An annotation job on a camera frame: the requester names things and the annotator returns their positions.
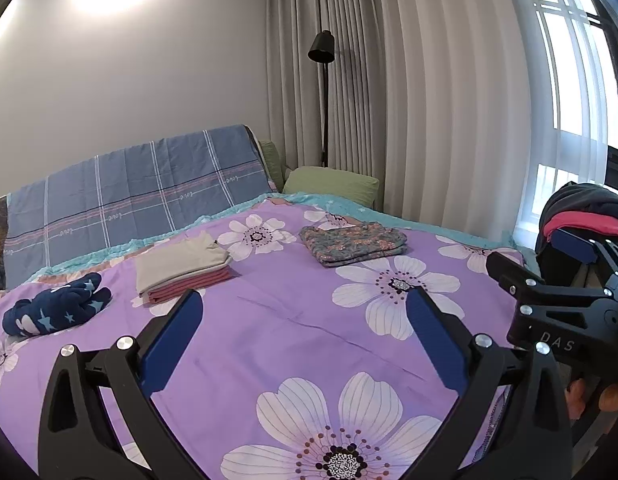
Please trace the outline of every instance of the purple bedsheet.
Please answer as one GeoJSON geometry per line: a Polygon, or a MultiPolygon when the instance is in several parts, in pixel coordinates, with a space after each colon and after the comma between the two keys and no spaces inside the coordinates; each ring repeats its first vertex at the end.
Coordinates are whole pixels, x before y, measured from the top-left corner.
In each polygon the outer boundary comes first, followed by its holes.
{"type": "MultiPolygon", "coordinates": [[[[202,324],[166,389],[152,397],[211,478],[325,478],[316,464],[327,448],[353,443],[368,464],[363,479],[397,479],[455,400],[412,335],[404,309],[409,285],[425,286],[473,333],[506,344],[514,300],[486,275],[489,251],[405,231],[403,256],[326,269],[297,238],[305,225],[344,222],[324,217],[310,207],[264,202],[167,242],[206,230],[235,259],[236,277],[201,291],[202,324]]],[[[57,335],[18,343],[2,333],[4,311],[48,284],[19,286],[0,301],[0,426],[33,468],[42,397],[59,349],[107,348],[174,304],[141,304],[134,258],[111,265],[102,282],[112,303],[57,335]]],[[[112,396],[105,400],[121,444],[132,447],[112,396]]],[[[353,478],[358,466],[342,454],[330,467],[339,478],[353,478]]]]}

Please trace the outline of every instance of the lamp pole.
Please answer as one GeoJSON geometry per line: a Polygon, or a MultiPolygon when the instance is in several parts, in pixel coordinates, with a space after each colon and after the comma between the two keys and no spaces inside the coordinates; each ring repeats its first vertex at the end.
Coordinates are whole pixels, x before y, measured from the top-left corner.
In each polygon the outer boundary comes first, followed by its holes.
{"type": "Polygon", "coordinates": [[[322,64],[322,83],[324,86],[322,109],[324,112],[324,130],[322,133],[322,167],[329,165],[329,63],[333,63],[336,40],[329,30],[318,33],[309,51],[309,59],[322,64]]]}

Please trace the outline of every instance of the human hand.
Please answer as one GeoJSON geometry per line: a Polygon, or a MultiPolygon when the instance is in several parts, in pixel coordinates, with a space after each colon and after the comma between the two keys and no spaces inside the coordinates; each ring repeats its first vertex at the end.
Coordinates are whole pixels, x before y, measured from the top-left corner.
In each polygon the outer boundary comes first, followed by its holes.
{"type": "MultiPolygon", "coordinates": [[[[567,399],[567,407],[569,409],[569,418],[577,420],[585,411],[586,403],[583,400],[586,383],[584,379],[578,379],[572,382],[565,391],[567,399]]],[[[618,411],[618,384],[612,384],[607,387],[598,402],[598,406],[602,412],[617,412],[618,411]]]]}

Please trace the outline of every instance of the blue plaid blanket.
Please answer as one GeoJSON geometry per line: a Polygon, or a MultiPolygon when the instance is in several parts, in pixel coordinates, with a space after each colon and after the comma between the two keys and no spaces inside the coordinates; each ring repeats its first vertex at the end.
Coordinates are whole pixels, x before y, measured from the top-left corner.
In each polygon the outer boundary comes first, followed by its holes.
{"type": "Polygon", "coordinates": [[[43,267],[182,229],[270,191],[244,126],[96,156],[11,194],[7,288],[43,267]]]}

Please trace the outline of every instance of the folded floral cloth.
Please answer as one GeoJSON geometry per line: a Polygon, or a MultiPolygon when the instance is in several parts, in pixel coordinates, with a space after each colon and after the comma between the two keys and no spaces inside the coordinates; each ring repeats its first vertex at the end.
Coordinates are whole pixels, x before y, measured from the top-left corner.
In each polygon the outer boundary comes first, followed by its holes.
{"type": "Polygon", "coordinates": [[[407,250],[407,236],[378,222],[323,231],[303,227],[300,239],[325,267],[339,267],[383,256],[402,254],[407,250]]]}
{"type": "Polygon", "coordinates": [[[175,282],[169,283],[169,285],[161,286],[148,293],[149,303],[157,304],[162,303],[172,298],[182,296],[190,288],[198,290],[199,288],[205,288],[215,285],[216,283],[224,282],[231,277],[231,271],[229,267],[224,267],[220,270],[214,270],[213,272],[206,272],[204,274],[195,274],[194,276],[182,278],[175,282]]]}
{"type": "Polygon", "coordinates": [[[13,336],[51,334],[86,323],[111,301],[111,291],[101,288],[102,277],[90,272],[79,280],[48,288],[33,300],[19,300],[4,313],[2,328],[13,336]]]}
{"type": "Polygon", "coordinates": [[[206,231],[196,238],[158,246],[135,258],[138,294],[151,292],[194,272],[212,272],[231,262],[229,253],[206,231]]]}

